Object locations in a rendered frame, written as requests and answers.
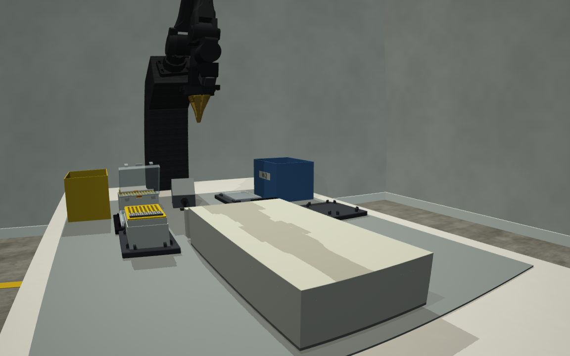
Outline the large cream rectangular box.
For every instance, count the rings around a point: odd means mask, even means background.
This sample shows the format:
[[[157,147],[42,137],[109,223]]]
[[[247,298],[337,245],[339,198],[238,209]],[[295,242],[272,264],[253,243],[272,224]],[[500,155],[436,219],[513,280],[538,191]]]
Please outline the large cream rectangular box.
[[[184,208],[191,245],[299,351],[426,305],[433,252],[289,201]]]

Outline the yellow bin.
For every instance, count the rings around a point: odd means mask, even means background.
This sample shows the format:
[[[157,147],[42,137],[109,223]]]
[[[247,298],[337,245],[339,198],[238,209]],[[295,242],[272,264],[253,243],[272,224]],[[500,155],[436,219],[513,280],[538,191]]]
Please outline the yellow bin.
[[[68,222],[111,219],[107,169],[68,172],[64,181]]]

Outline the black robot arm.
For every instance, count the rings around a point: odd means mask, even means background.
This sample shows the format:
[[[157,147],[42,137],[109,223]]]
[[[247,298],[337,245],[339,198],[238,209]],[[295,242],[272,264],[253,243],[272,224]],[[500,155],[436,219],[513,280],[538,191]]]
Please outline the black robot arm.
[[[177,22],[168,29],[166,56],[156,61],[160,77],[188,75],[188,85],[214,86],[219,77],[219,63],[214,63],[221,55],[219,40],[213,0],[181,0]]]

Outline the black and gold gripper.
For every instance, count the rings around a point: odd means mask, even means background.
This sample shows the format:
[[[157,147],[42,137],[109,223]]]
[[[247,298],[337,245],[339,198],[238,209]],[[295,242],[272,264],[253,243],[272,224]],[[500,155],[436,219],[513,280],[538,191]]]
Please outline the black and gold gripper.
[[[210,87],[204,87],[202,85],[184,85],[179,87],[179,92],[183,91],[184,95],[189,95],[189,101],[196,116],[197,123],[201,122],[203,111],[208,103],[210,95],[214,95],[216,90],[220,90],[220,85]]]

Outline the blue open-top bin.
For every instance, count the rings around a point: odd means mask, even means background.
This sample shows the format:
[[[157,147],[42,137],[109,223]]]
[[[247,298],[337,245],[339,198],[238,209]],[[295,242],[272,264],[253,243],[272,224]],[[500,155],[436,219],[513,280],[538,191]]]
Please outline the blue open-top bin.
[[[263,198],[314,200],[314,162],[289,157],[254,159],[254,188]]]

